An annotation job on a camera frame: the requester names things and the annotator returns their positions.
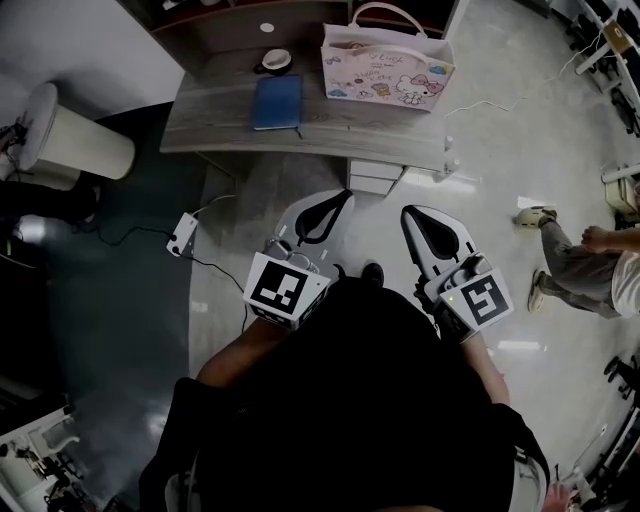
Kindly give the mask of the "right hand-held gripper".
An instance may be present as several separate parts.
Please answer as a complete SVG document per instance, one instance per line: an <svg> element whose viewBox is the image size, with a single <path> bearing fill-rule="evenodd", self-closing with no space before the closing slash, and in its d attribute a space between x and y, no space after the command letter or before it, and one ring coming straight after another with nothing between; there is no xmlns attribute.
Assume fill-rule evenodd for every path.
<svg viewBox="0 0 640 512"><path fill-rule="evenodd" d="M400 223L413 264L423 276L436 276L421 276L417 293L446 341L465 342L514 311L501 271L484 253L473 253L475 244L459 220L435 208L407 205ZM438 260L467 255L440 274Z"/></svg>

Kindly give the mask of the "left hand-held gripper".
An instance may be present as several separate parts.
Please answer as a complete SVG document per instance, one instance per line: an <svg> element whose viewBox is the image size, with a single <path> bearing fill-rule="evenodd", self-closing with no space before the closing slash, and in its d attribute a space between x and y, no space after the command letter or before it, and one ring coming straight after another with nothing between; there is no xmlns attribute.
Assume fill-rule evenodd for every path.
<svg viewBox="0 0 640 512"><path fill-rule="evenodd" d="M352 198L349 189L318 192L285 210L251 264L243 300L254 315L290 330L309 318L333 281L331 244L343 242Z"/></svg>

